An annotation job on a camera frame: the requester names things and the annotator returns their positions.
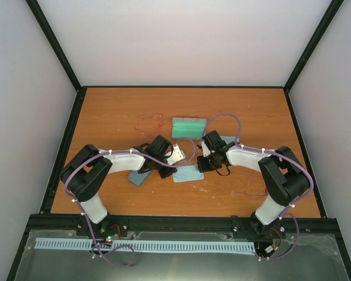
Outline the grey green-lined glasses case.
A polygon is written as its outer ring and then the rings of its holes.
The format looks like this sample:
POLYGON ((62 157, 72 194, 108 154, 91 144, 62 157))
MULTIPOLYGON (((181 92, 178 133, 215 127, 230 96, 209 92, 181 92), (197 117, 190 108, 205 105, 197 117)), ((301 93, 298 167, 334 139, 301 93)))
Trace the grey green-lined glasses case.
POLYGON ((200 139, 204 134, 206 125, 207 120, 205 118, 174 117, 172 119, 171 136, 173 139, 200 139))

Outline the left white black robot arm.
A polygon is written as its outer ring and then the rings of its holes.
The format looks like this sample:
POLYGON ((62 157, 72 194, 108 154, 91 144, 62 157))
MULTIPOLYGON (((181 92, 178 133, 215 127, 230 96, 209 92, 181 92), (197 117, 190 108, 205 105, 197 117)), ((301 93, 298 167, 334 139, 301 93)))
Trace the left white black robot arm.
POLYGON ((144 143, 128 150, 101 150, 85 145, 61 170, 60 180, 66 194, 72 196, 90 219, 89 228, 96 235, 105 235, 110 229, 98 191, 107 175, 131 171, 139 174, 157 170, 162 179, 177 171, 176 163, 185 159, 177 144, 157 136, 152 143, 144 143))

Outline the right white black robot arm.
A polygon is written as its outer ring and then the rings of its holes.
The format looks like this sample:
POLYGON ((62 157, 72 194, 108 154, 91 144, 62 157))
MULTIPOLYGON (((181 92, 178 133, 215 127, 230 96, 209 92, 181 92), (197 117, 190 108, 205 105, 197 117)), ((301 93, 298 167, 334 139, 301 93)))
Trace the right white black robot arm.
POLYGON ((201 138, 202 155, 197 157, 201 173, 217 172, 220 176, 231 174, 231 166, 245 167, 260 172, 268 192, 258 209, 250 217, 253 235, 263 236, 285 210, 306 197, 314 189, 314 181, 287 146, 277 150, 258 149, 236 141, 226 143, 217 131, 201 138))

